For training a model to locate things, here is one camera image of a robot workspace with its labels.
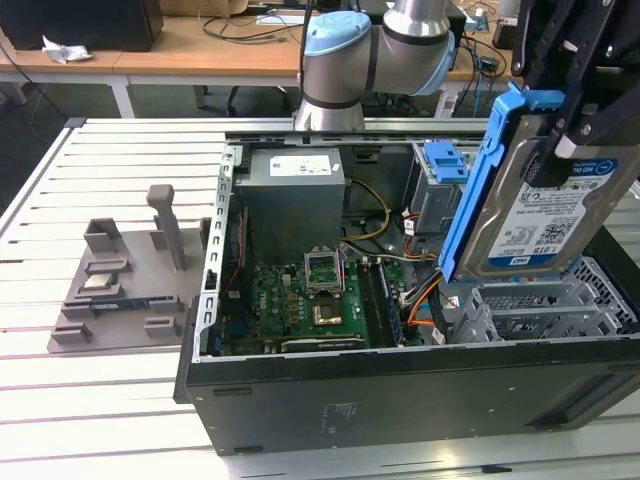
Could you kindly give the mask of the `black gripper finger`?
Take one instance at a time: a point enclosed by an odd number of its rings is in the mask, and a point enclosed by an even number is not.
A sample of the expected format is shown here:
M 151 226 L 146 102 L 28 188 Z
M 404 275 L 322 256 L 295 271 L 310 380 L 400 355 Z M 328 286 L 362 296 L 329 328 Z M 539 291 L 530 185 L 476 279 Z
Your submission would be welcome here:
M 559 87 L 556 65 L 568 1 L 521 1 L 513 41 L 511 73 L 530 90 Z
M 572 166 L 556 152 L 568 139 L 593 145 L 639 108 L 639 3 L 568 1 L 556 65 L 564 100 L 537 153 L 537 184 L 558 186 Z

